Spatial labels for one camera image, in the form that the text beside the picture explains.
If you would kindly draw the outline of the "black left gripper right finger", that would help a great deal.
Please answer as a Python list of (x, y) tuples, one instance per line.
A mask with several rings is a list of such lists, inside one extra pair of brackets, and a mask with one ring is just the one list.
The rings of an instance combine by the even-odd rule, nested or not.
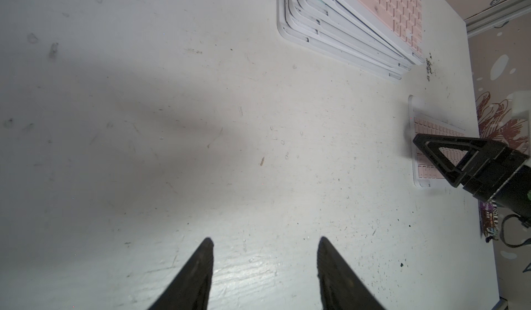
[(384, 310), (326, 237), (319, 241), (317, 271), (324, 310)]

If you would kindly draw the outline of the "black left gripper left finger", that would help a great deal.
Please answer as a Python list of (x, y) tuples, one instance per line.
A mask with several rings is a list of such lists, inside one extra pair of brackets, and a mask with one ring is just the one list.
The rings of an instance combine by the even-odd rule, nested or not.
[(208, 308), (214, 268), (214, 242), (205, 238), (149, 310)]

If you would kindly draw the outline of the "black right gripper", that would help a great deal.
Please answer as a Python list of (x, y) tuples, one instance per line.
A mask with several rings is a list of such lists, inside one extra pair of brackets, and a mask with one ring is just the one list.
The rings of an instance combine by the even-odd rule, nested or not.
[(492, 139), (417, 134), (413, 144), (453, 187), (530, 219), (530, 156)]

